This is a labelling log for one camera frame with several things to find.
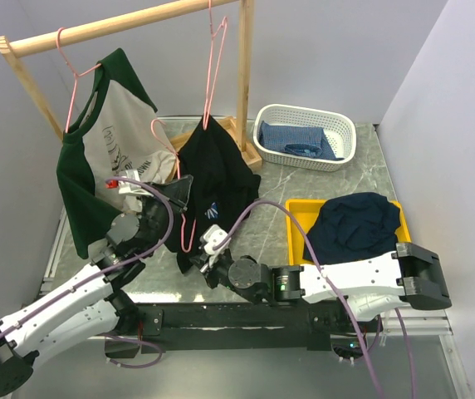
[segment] yellow tray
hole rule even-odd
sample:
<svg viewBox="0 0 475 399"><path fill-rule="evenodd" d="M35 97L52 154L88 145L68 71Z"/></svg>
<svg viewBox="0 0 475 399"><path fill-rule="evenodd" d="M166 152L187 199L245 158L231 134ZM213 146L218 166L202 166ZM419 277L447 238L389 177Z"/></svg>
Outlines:
<svg viewBox="0 0 475 399"><path fill-rule="evenodd" d="M315 224L321 206L326 202L325 199L288 199L286 209L289 210L301 224L306 233L310 231L311 226ZM391 201L400 208L400 227L395 231L396 237L400 243L410 243L411 236L405 221L402 205L397 201ZM304 239L296 226L286 217L287 225L287 247L289 248L289 264L310 264L310 261L302 258L304 251Z"/></svg>

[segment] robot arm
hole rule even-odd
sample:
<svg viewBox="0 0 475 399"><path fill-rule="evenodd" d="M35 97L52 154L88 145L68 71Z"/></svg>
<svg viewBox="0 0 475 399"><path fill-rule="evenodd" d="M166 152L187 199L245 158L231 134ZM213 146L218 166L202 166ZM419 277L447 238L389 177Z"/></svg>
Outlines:
<svg viewBox="0 0 475 399"><path fill-rule="evenodd" d="M379 257L345 264L267 266L248 256L232 259L227 237L212 226L202 237L204 254L197 267L207 284L218 284L252 303L263 300L272 305L297 301L318 303L336 295L326 283L328 276L348 296L357 321L368 322L382 312L411 306L437 310L452 306L438 255L412 243L397 243L396 251Z"/></svg>
<svg viewBox="0 0 475 399"><path fill-rule="evenodd" d="M188 202L191 176L160 185L174 212ZM106 234L108 244L68 282L28 307L0 319L0 397L18 389L40 366L57 353L101 333L123 334L140 320L138 308L121 288L145 267L140 260L109 273L110 266L142 254L164 236L169 224L166 208L144 196L142 211L123 213ZM102 277L92 278L102 272ZM84 285L81 282L90 280ZM52 302L25 323L19 320Z"/></svg>
<svg viewBox="0 0 475 399"><path fill-rule="evenodd" d="M160 186L159 191L172 199L178 213L188 202L190 185L187 176ZM127 194L141 194L129 186L120 188ZM0 340L0 397L18 389L34 367L67 348L101 333L133 331L141 320L137 306L121 290L143 270L141 261L74 288L100 270L143 253L163 237L167 211L153 197L143 196L141 201L142 212L114 219L106 235L109 244L76 276L27 308L0 319L0 333L15 328ZM358 322L408 304L421 310L451 306L437 254L413 244L398 244L396 251L370 260L324 265L319 271L312 265L267 266L249 256L234 260L228 243L215 249L226 237L224 230L212 226L202 237L203 254L195 264L210 288L222 284L251 303L306 306L334 300L335 293L324 279L328 275L348 296ZM26 314L52 298L56 302L47 311L19 325Z"/></svg>

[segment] wooden clothes rack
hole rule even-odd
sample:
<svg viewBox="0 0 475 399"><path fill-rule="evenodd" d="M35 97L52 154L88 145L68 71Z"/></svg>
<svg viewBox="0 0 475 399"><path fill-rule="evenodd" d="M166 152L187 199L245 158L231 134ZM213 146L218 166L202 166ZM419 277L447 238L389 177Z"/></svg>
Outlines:
<svg viewBox="0 0 475 399"><path fill-rule="evenodd" d="M252 170L262 166L262 158L254 146L247 139L247 109L248 88L250 81L251 56L252 56L252 23L254 18L254 0L212 0L212 7L221 6L230 2L239 1L239 73L237 92L237 119L227 117L220 123L234 139L242 157ZM191 12L208 8L208 0L179 0L160 6L146 8L103 19L101 21L86 23L78 27L70 27L62 31L62 46L85 42L97 37L123 32L133 27L142 27L153 22L180 17ZM7 64L12 68L17 78L22 83L27 94L32 98L35 106L49 122L60 140L63 130L55 117L53 110L40 87L32 78L31 73L21 61L21 58L46 52L56 48L56 32L29 37L27 39L10 42L5 36L0 36L0 52ZM176 150L179 150L188 141L191 132L170 139Z"/></svg>

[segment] gray wall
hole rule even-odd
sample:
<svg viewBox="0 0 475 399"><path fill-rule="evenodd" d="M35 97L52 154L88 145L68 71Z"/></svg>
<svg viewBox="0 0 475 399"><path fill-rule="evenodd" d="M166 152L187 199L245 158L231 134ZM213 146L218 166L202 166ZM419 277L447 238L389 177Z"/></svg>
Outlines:
<svg viewBox="0 0 475 399"><path fill-rule="evenodd" d="M0 35L33 34L15 2L0 2ZM66 88L49 57L29 65L66 112ZM0 55L0 317L30 301L40 287L61 210L55 165L60 142Z"/></svg>
<svg viewBox="0 0 475 399"><path fill-rule="evenodd" d="M417 242L441 256L475 394L475 2L450 0L380 127Z"/></svg>
<svg viewBox="0 0 475 399"><path fill-rule="evenodd" d="M40 32L132 12L167 0L20 0ZM446 0L257 0L249 117L285 103L338 111L379 123ZM214 115L235 115L238 5L213 11L230 18ZM200 115L209 52L208 12L69 47L82 71L117 47L127 52L160 115ZM62 76L70 71L51 52ZM91 78L81 81L81 93ZM81 106L86 97L80 95Z"/></svg>

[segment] green raglan t-shirt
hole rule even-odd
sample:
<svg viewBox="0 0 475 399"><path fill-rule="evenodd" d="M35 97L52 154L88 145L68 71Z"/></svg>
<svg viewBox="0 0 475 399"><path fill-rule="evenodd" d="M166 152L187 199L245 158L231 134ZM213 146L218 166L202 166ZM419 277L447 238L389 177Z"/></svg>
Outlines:
<svg viewBox="0 0 475 399"><path fill-rule="evenodd" d="M142 181L161 183L174 165L174 155L150 132L156 106L125 52L119 48L99 62L92 96L64 134L56 168L76 251L84 259L88 245L103 239L112 219L126 210L125 198L107 189L105 180L137 169ZM155 131L170 146L164 131Z"/></svg>

